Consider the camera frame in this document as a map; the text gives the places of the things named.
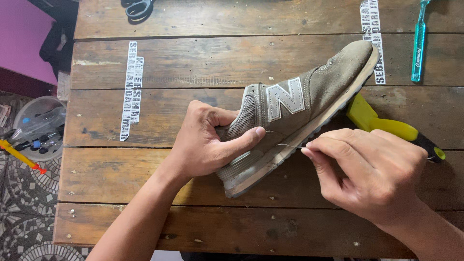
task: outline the left hand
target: left hand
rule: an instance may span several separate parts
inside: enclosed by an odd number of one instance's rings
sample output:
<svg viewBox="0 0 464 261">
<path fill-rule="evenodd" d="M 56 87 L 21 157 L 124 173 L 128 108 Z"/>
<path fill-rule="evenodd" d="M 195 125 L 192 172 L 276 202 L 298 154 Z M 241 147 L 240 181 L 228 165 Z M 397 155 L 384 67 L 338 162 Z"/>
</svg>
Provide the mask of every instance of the left hand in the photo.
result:
<svg viewBox="0 0 464 261">
<path fill-rule="evenodd" d="M 221 142 L 214 127 L 225 126 L 237 118 L 237 112 L 192 101 L 174 146 L 162 165 L 175 168 L 183 178 L 211 174 L 249 151 L 265 136 L 263 127 L 255 127 L 242 136 Z"/>
</svg>

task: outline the shoe sole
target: shoe sole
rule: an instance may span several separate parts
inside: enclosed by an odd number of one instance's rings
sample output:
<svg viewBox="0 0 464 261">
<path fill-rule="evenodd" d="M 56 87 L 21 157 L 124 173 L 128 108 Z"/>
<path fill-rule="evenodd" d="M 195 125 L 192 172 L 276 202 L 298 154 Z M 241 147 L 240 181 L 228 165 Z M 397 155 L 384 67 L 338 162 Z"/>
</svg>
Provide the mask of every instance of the shoe sole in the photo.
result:
<svg viewBox="0 0 464 261">
<path fill-rule="evenodd" d="M 380 59 L 379 49 L 373 45 L 373 51 L 369 60 L 367 60 L 366 65 L 356 76 L 351 85 L 346 89 L 346 91 L 340 95 L 334 103 L 327 108 L 324 112 L 319 114 L 316 118 L 308 122 L 305 126 L 301 127 L 299 130 L 295 131 L 288 138 L 283 140 L 281 143 L 288 144 L 290 146 L 299 146 L 304 142 L 307 142 L 309 138 L 313 137 L 315 133 L 321 130 L 321 127 L 327 124 L 331 118 L 341 109 L 343 109 L 348 101 L 356 95 L 365 84 L 367 79 L 374 72 L 375 65 Z M 241 194 L 248 191 L 253 185 L 257 184 L 262 178 L 267 176 L 273 170 L 282 164 L 290 155 L 296 151 L 296 148 L 291 148 L 287 146 L 276 146 L 266 152 L 259 160 L 257 160 L 253 165 L 248 169 L 254 168 L 258 169 L 253 175 L 242 181 L 236 186 L 226 189 L 226 196 L 228 198 L 238 197 Z"/>
</svg>

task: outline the toothbrush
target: toothbrush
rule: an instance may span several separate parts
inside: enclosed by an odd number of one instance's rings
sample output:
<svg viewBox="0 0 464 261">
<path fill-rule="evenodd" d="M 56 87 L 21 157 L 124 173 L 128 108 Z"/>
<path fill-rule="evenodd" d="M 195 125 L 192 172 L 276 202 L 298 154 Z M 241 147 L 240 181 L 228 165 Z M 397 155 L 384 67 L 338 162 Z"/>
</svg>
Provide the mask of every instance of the toothbrush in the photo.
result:
<svg viewBox="0 0 464 261">
<path fill-rule="evenodd" d="M 422 59 L 424 57 L 424 41 L 425 41 L 425 7 L 431 0 L 420 0 L 419 19 L 416 24 L 416 32 L 414 34 L 414 55 L 412 57 L 412 76 L 411 81 L 419 82 L 422 74 Z"/>
</svg>

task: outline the new balance sneaker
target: new balance sneaker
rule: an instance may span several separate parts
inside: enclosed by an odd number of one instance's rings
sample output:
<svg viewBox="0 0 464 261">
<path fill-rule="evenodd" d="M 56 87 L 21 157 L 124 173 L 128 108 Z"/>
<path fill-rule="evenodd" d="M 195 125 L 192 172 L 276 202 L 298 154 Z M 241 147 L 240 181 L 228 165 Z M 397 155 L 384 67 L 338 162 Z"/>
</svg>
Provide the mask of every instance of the new balance sneaker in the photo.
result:
<svg viewBox="0 0 464 261">
<path fill-rule="evenodd" d="M 266 136 L 251 151 L 217 174 L 227 197 L 237 197 L 273 171 L 295 148 L 318 132 L 359 92 L 374 71 L 380 54 L 368 41 L 347 45 L 326 65 L 275 85 L 245 87 L 240 113 L 228 126 L 216 128 L 222 141 L 262 126 Z"/>
</svg>

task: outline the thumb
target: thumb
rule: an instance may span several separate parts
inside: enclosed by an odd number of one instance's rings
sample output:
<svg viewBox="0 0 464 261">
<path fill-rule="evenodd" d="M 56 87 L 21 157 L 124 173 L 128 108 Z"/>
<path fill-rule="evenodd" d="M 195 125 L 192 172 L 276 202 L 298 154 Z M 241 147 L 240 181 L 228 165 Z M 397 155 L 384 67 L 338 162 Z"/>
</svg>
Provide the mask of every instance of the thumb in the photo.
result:
<svg viewBox="0 0 464 261">
<path fill-rule="evenodd" d="M 224 165 L 251 150 L 265 135 L 266 130 L 263 127 L 255 127 L 236 139 L 218 143 L 217 149 L 220 150 Z"/>
<path fill-rule="evenodd" d="M 307 148 L 302 148 L 301 152 L 313 162 L 316 168 L 317 177 L 321 184 L 322 196 L 332 203 L 340 199 L 342 194 L 341 181 L 330 165 L 328 156 L 320 151 L 313 151 Z"/>
</svg>

